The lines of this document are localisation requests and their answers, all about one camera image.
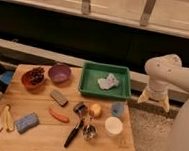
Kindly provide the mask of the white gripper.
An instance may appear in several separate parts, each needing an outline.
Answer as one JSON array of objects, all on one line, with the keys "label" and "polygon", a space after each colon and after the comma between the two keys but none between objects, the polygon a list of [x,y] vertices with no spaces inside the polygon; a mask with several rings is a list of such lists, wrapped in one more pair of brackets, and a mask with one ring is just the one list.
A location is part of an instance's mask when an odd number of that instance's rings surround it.
[{"label": "white gripper", "polygon": [[161,106],[168,112],[170,105],[168,95],[168,83],[150,78],[146,90],[138,98],[138,103],[144,103],[151,98],[152,100],[161,101]]}]

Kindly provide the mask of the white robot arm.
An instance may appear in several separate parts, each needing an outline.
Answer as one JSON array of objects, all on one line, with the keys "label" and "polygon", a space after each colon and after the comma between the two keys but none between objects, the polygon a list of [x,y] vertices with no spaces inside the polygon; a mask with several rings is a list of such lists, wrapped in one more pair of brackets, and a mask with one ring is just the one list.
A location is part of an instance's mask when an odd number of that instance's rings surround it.
[{"label": "white robot arm", "polygon": [[[172,84],[189,92],[189,68],[182,65],[179,56],[168,54],[150,58],[144,65],[149,82],[138,98],[138,102],[159,101],[169,111],[168,85]],[[189,98],[179,109],[172,126],[165,151],[189,151]]]}]

